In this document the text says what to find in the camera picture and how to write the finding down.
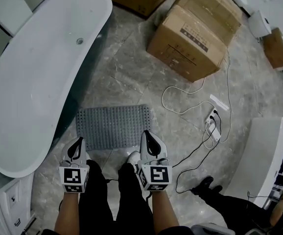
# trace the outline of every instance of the white bathtub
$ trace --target white bathtub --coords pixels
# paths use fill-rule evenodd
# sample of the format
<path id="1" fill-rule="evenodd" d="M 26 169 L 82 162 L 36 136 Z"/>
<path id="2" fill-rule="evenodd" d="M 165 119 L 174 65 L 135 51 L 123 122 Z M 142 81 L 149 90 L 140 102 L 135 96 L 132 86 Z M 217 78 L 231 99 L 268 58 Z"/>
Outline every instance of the white bathtub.
<path id="1" fill-rule="evenodd" d="M 1 173 L 24 177 L 42 163 L 75 77 L 82 78 L 79 69 L 111 12 L 111 0 L 50 0 L 1 55 Z"/>

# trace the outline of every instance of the black pants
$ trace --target black pants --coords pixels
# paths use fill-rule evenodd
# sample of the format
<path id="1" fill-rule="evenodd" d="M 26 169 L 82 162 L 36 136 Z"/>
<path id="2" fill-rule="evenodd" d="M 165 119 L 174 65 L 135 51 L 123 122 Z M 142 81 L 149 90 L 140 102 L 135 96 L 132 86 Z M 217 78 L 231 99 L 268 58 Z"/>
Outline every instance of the black pants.
<path id="1" fill-rule="evenodd" d="M 117 220 L 113 221 L 107 202 L 107 183 L 99 165 L 87 160 L 90 172 L 85 193 L 79 200 L 80 235 L 154 234 L 152 212 L 142 197 L 139 181 L 131 164 L 118 171 L 120 204 Z"/>
<path id="2" fill-rule="evenodd" d="M 223 196 L 209 188 L 202 190 L 199 197 L 223 216 L 228 228 L 236 235 L 245 235 L 254 228 L 271 227 L 271 214 L 247 200 Z"/>

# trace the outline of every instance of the forearm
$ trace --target forearm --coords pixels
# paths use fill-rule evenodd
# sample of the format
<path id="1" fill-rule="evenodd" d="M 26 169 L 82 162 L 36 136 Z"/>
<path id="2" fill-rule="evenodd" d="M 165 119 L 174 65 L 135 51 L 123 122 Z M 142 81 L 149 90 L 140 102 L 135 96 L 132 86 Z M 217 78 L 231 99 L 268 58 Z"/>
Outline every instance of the forearm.
<path id="1" fill-rule="evenodd" d="M 64 194 L 54 231 L 60 235 L 79 235 L 77 193 Z"/>
<path id="2" fill-rule="evenodd" d="M 283 215 L 283 199 L 280 199 L 270 216 L 270 224 L 275 226 Z"/>
<path id="3" fill-rule="evenodd" d="M 152 211 L 156 234 L 167 228 L 179 226 L 166 191 L 152 192 Z"/>

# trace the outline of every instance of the freestanding bathtub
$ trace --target freestanding bathtub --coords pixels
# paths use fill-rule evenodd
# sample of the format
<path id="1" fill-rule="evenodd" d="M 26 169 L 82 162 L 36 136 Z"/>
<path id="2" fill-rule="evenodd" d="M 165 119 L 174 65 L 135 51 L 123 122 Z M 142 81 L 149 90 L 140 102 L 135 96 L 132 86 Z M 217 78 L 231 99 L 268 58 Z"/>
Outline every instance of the freestanding bathtub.
<path id="1" fill-rule="evenodd" d="M 35 171 L 75 116 L 108 31 L 111 0 L 50 0 L 0 57 L 0 172 Z"/>

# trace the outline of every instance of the tile floor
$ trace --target tile floor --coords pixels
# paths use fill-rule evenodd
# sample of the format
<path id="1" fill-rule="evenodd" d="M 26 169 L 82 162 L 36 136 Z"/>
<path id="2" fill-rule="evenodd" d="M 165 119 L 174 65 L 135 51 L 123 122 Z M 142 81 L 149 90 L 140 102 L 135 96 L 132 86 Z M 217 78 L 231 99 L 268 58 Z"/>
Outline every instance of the tile floor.
<path id="1" fill-rule="evenodd" d="M 209 104 L 203 104 L 180 116 L 162 107 L 161 96 L 167 86 L 173 85 L 192 92 L 202 85 L 202 80 L 189 83 L 145 51 L 155 32 L 156 15 L 166 12 L 173 1 L 165 1 L 147 21 L 118 7 L 113 8 L 107 44 L 82 105 L 99 107 L 148 104 L 153 113 L 153 131 L 166 143 L 172 165 L 201 142 L 205 127 L 204 119 L 211 110 Z M 210 154 L 198 170 L 180 177 L 179 190 L 195 186 L 207 175 L 212 175 L 215 184 L 221 184 L 225 189 L 242 156 L 251 119 L 260 117 L 258 110 L 264 117 L 283 116 L 282 75 L 270 66 L 261 44 L 249 31 L 246 17 L 229 47 L 229 53 L 232 63 L 229 71 L 232 103 L 232 128 L 229 138 Z M 227 68 L 228 65 L 223 62 L 222 69 L 207 77 L 203 90 L 196 94 L 187 95 L 174 89 L 168 91 L 165 95 L 166 105 L 175 111 L 183 111 L 200 101 L 208 100 L 210 94 L 229 105 Z M 221 109 L 219 113 L 225 138 L 230 126 L 230 113 Z M 36 213 L 37 221 L 29 234 L 54 228 L 59 203 L 63 197 L 57 169 L 61 149 L 75 137 L 73 122 L 55 149 L 35 172 L 32 209 Z M 117 170 L 127 155 L 134 150 L 136 148 L 91 151 L 90 155 L 99 163 L 106 178 L 117 178 Z M 190 159 L 177 166 L 173 174 L 178 175 L 183 169 L 198 165 L 207 151 L 201 147 Z M 116 217 L 119 203 L 117 182 L 112 181 L 108 189 L 109 205 Z M 212 222 L 225 226 L 221 215 L 199 197 L 190 192 L 177 194 L 175 181 L 167 192 L 180 224 L 191 226 L 201 222 Z"/>

